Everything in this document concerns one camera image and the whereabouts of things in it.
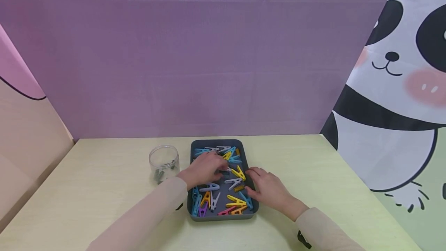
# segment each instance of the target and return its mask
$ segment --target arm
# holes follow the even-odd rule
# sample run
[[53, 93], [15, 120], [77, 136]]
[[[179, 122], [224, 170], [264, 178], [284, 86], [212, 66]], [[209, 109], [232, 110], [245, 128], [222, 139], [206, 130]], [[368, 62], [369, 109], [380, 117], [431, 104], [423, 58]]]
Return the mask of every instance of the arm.
[[144, 199], [129, 209], [90, 243], [86, 251], [129, 251], [150, 235], [167, 214], [187, 196], [187, 190], [199, 184], [217, 181], [228, 162], [215, 152], [200, 155], [176, 177], [159, 184]]
[[341, 228], [317, 208], [307, 207], [294, 198], [278, 177], [264, 169], [252, 167], [246, 171], [258, 191], [246, 187], [248, 195], [278, 210], [295, 222], [306, 241], [320, 251], [364, 251]]

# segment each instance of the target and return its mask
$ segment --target hand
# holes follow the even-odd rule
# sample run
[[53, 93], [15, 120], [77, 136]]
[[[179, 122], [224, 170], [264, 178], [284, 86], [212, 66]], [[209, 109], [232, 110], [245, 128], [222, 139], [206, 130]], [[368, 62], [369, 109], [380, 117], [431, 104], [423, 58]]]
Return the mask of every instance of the hand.
[[304, 213], [308, 207], [300, 200], [293, 197], [288, 192], [281, 180], [270, 172], [258, 167], [251, 167], [246, 171], [254, 183], [257, 191], [246, 186], [248, 195], [271, 207], [278, 210], [285, 216], [290, 218], [293, 222]]
[[177, 177], [184, 180], [187, 189], [190, 190], [197, 185], [219, 180], [223, 174], [217, 171], [226, 171], [227, 168], [228, 161], [217, 155], [216, 152], [205, 152], [198, 156], [187, 169], [179, 172]]

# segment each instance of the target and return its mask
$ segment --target panda eye patch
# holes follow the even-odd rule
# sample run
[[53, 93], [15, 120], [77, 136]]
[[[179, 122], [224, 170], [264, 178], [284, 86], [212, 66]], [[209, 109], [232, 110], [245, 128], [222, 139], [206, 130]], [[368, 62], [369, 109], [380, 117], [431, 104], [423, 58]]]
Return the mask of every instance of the panda eye patch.
[[373, 28], [369, 40], [367, 40], [366, 46], [379, 42], [389, 36], [398, 26], [402, 17], [403, 5], [401, 2], [396, 0], [387, 1], [379, 15], [378, 21], [375, 23], [375, 28]]
[[446, 5], [430, 13], [416, 37], [422, 57], [435, 69], [446, 72]]

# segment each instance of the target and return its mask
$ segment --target sleeve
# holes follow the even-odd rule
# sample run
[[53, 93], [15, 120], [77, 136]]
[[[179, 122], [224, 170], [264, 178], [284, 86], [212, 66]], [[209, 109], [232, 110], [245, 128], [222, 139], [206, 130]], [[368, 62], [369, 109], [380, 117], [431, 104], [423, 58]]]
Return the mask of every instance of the sleeve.
[[305, 240], [319, 251], [365, 251], [322, 211], [313, 207], [296, 220]]
[[86, 251], [129, 251], [146, 238], [187, 196], [187, 185], [179, 177], [159, 184], [90, 243]]

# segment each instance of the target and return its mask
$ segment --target jar rim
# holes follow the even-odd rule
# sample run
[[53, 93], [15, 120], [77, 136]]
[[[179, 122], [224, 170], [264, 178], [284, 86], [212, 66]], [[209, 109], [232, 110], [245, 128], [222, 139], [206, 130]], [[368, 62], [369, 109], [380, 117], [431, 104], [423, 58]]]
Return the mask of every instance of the jar rim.
[[[173, 149], [173, 150], [175, 151], [175, 153], [176, 153], [175, 159], [173, 159], [172, 162], [169, 162], [169, 163], [165, 163], [165, 164], [162, 164], [162, 165], [156, 165], [156, 164], [154, 164], [154, 163], [152, 162], [152, 155], [153, 155], [156, 151], [158, 151], [159, 149], [162, 149], [162, 148], [170, 148], [170, 149]], [[168, 145], [168, 144], [159, 145], [159, 146], [153, 148], [152, 151], [150, 151], [150, 154], [149, 154], [149, 163], [150, 163], [150, 165], [152, 165], [152, 166], [154, 166], [155, 168], [160, 169], [160, 170], [167, 169], [167, 168], [170, 168], [171, 166], [175, 165], [176, 162], [178, 161], [178, 159], [179, 159], [179, 155], [178, 155], [178, 151], [177, 151], [177, 149], [175, 148], [175, 146], [173, 146], [173, 145]]]

